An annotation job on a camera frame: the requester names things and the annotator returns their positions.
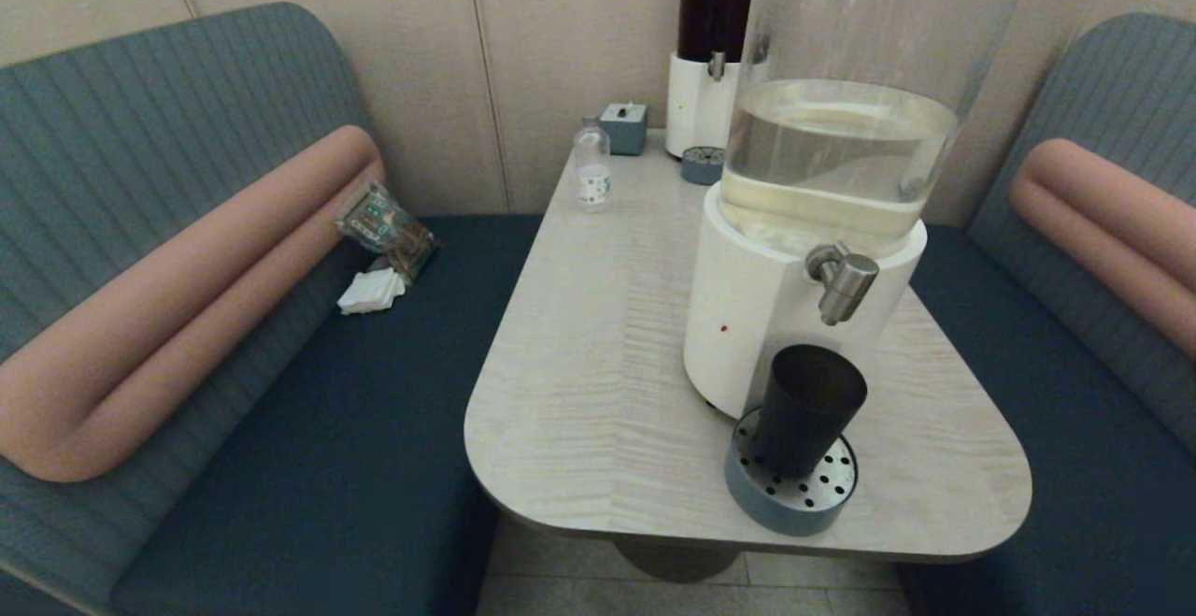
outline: metal spigot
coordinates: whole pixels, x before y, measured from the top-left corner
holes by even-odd
[[[722,80],[722,74],[726,74],[726,71],[727,54],[724,54],[722,50],[714,50],[710,54],[710,61],[706,65],[707,74],[712,75],[714,83],[718,84],[719,80]]]
[[[806,272],[823,283],[826,292],[818,301],[822,321],[828,327],[847,322],[872,287],[880,267],[866,255],[852,254],[847,245],[814,246],[806,255]]]

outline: dark tumbler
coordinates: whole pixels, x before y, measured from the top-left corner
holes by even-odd
[[[817,344],[783,348],[769,370],[756,458],[777,476],[808,476],[867,395],[864,374],[840,353]]]

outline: table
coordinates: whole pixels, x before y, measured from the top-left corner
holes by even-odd
[[[576,208],[565,165],[465,413],[490,498],[562,535],[725,551],[958,562],[1009,538],[1030,465],[913,291],[847,428],[860,482],[834,526],[789,537],[739,510],[722,476],[733,421],[682,365],[706,189],[649,132],[645,155],[611,159],[598,214]]]

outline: tissue box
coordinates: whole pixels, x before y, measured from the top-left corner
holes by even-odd
[[[610,152],[616,157],[636,157],[643,152],[643,138],[648,130],[646,105],[606,105],[598,117],[598,126],[610,135]]]

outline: pink cylindrical cushion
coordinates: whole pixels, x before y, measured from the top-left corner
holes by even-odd
[[[0,365],[0,453],[78,481],[128,458],[337,244],[341,195],[382,178],[341,127],[189,225]]]
[[[1067,139],[1029,153],[1009,203],[1196,358],[1196,208]]]

